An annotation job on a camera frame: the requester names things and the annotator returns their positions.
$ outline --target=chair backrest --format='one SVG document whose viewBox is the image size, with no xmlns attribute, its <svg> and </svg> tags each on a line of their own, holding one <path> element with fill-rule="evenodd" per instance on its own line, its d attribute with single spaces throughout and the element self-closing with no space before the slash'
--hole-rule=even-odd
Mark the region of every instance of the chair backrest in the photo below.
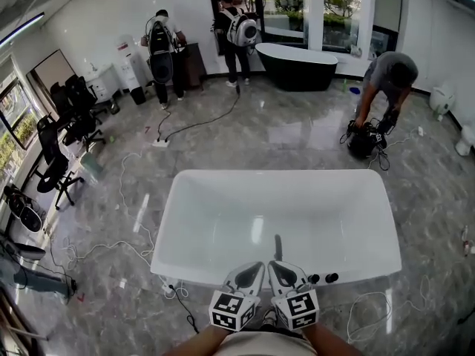
<svg viewBox="0 0 475 356">
<path fill-rule="evenodd" d="M 65 84 L 68 97 L 73 106 L 78 110 L 89 111 L 97 98 L 88 90 L 84 77 L 73 75 Z"/>
<path fill-rule="evenodd" d="M 38 129 L 39 143 L 42 146 L 46 163 L 50 164 L 54 157 L 58 157 L 59 155 L 63 156 L 59 149 L 58 132 L 55 122 L 50 121 L 49 115 L 38 121 L 36 129 Z"/>
<path fill-rule="evenodd" d="M 73 108 L 73 105 L 69 102 L 68 95 L 66 94 L 65 86 L 59 86 L 59 83 L 55 83 L 50 89 L 50 94 L 56 107 L 56 111 L 60 116 Z"/>
</svg>

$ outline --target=gray roller blind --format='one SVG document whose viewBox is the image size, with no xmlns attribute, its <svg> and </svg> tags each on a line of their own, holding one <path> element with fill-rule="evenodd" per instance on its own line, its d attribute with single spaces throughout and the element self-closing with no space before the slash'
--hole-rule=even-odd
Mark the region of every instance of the gray roller blind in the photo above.
<svg viewBox="0 0 475 356">
<path fill-rule="evenodd" d="M 13 72 L 13 70 L 13 62 L 11 58 L 0 65 L 0 84 Z"/>
<path fill-rule="evenodd" d="M 399 32 L 402 0 L 375 0 L 374 25 Z"/>
</svg>

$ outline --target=gray shirt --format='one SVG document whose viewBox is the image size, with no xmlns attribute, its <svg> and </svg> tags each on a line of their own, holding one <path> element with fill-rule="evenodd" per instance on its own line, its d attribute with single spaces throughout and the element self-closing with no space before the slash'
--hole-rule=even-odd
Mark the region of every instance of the gray shirt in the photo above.
<svg viewBox="0 0 475 356">
<path fill-rule="evenodd" d="M 412 85 L 419 75 L 417 66 L 409 56 L 403 53 L 397 53 L 396 51 L 387 51 L 380 55 L 371 62 L 370 67 L 364 75 L 364 78 L 368 79 L 374 88 L 383 91 L 388 98 L 390 95 L 398 96 L 404 90 L 404 88 L 396 87 L 391 82 L 390 72 L 396 63 L 402 63 L 409 69 L 410 85 Z"/>
</svg>

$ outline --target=man in gray shirt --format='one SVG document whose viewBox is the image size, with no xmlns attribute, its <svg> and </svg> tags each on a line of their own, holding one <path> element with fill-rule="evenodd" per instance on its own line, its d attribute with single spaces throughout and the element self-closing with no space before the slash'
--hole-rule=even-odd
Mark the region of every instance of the man in gray shirt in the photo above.
<svg viewBox="0 0 475 356">
<path fill-rule="evenodd" d="M 356 108 L 355 126 L 360 128 L 368 117 L 376 94 L 381 90 L 389 106 L 384 118 L 393 125 L 419 72 L 414 61 L 403 53 L 387 51 L 371 62 L 363 79 L 363 94 Z"/>
</svg>

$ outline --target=black bathtub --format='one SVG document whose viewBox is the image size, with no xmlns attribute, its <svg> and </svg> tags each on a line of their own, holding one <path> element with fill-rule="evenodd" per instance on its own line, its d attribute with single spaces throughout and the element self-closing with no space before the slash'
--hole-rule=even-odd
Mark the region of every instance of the black bathtub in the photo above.
<svg viewBox="0 0 475 356">
<path fill-rule="evenodd" d="M 269 78 L 288 91 L 326 90 L 338 64 L 337 58 L 321 51 L 270 43 L 255 48 Z"/>
</svg>

